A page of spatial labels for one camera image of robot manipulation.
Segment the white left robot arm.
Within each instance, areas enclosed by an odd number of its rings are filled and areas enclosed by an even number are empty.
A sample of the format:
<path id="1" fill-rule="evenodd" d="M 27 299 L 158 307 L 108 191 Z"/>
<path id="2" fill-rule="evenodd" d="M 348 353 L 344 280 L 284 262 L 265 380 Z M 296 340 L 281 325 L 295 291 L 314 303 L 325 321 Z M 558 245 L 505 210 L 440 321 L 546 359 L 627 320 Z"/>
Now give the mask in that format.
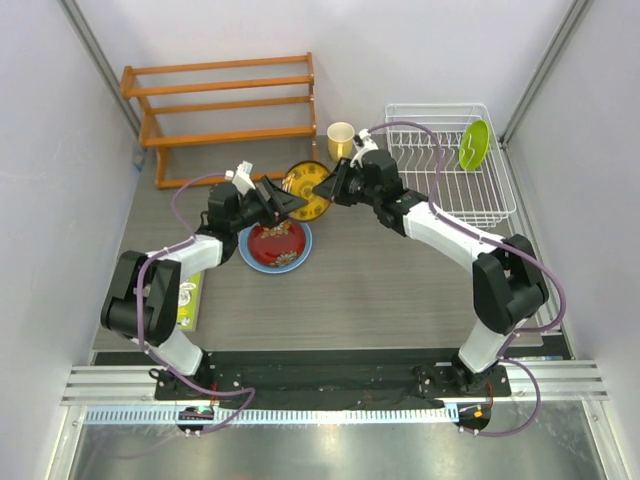
<path id="1" fill-rule="evenodd" d="M 228 261 L 242 230 L 256 224 L 275 227 L 306 204 L 267 176 L 257 184 L 234 178 L 211 186 L 200 225 L 187 240 L 155 252 L 120 255 L 101 309 L 101 326 L 164 365 L 187 396 L 205 397 L 213 385 L 208 356 L 177 326 L 181 283 Z"/>

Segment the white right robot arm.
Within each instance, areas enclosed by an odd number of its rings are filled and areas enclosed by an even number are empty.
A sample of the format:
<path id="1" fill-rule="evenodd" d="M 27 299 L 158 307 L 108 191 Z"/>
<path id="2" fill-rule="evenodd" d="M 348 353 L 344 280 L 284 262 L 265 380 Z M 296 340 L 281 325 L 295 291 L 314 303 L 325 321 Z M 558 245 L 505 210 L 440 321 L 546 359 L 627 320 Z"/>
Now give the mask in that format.
<path id="1" fill-rule="evenodd" d="M 337 205 L 370 206 L 383 226 L 436 249 L 470 274 L 477 320 L 452 359 L 451 380 L 465 395 L 483 388 L 515 330 L 549 298 L 531 242 L 522 235 L 489 235 L 439 209 L 404 186 L 386 150 L 341 161 L 313 192 Z"/>

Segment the red floral plate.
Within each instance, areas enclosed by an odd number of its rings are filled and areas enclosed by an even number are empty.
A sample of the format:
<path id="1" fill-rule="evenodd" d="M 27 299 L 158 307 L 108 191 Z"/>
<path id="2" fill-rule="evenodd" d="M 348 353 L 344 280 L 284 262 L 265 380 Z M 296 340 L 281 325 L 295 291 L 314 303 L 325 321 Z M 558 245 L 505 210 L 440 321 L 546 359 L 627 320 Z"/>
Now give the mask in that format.
<path id="1" fill-rule="evenodd" d="M 272 228 L 261 225 L 252 227 L 247 243 L 250 256 L 259 265 L 282 269 L 301 258 L 307 238 L 302 226 L 285 220 Z"/>

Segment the lime green plate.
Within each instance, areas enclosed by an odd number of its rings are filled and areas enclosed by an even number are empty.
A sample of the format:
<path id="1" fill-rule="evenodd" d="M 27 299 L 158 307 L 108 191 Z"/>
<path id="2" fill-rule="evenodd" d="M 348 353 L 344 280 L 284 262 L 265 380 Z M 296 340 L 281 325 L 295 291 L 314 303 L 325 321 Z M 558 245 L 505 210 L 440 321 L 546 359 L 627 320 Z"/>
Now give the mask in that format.
<path id="1" fill-rule="evenodd" d="M 458 152 L 459 166 L 474 171 L 483 163 L 490 146 L 490 127 L 484 120 L 474 121 L 464 132 Z"/>

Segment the light blue plate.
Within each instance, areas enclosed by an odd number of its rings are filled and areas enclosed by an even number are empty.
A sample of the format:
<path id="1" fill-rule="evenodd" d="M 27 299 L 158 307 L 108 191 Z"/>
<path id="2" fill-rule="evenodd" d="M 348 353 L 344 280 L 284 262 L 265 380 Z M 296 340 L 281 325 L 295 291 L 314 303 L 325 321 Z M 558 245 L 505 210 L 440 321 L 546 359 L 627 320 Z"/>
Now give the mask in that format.
<path id="1" fill-rule="evenodd" d="M 297 261 L 295 261 L 292 265 L 289 265 L 287 267 L 284 267 L 282 269 L 276 269 L 276 268 L 269 268 L 269 267 L 264 267 L 259 265 L 249 254 L 248 251 L 248 233 L 249 230 L 259 224 L 255 224 L 252 227 L 248 227 L 245 228 L 244 230 L 242 230 L 239 234 L 239 245 L 238 245 L 238 251 L 242 257 L 242 259 L 254 270 L 264 273 L 264 274 L 284 274 L 284 273 L 288 273 L 291 272 L 292 270 L 298 268 L 299 266 L 301 266 L 306 259 L 308 258 L 308 256 L 311 253 L 312 250 L 312 245 L 313 245 L 313 239 L 312 239 L 312 232 L 310 230 L 310 228 L 305 225 L 305 224 L 300 224 L 298 223 L 300 226 L 303 227 L 303 229 L 305 230 L 306 233 L 306 238 L 307 238 L 307 243 L 306 243 L 306 248 L 304 250 L 304 253 L 302 254 L 301 258 Z"/>

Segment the dark yellow patterned plate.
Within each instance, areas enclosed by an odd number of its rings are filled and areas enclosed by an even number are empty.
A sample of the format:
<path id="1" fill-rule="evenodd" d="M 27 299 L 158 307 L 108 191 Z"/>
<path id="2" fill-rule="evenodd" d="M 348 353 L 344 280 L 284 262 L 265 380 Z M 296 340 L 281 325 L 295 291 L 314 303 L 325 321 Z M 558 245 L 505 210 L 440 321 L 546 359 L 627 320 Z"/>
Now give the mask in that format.
<path id="1" fill-rule="evenodd" d="M 316 195 L 313 189 L 322 183 L 330 171 L 315 161 L 304 161 L 292 166 L 281 180 L 281 188 L 306 201 L 306 204 L 289 213 L 292 220 L 308 223 L 319 219 L 330 207 L 330 201 Z"/>

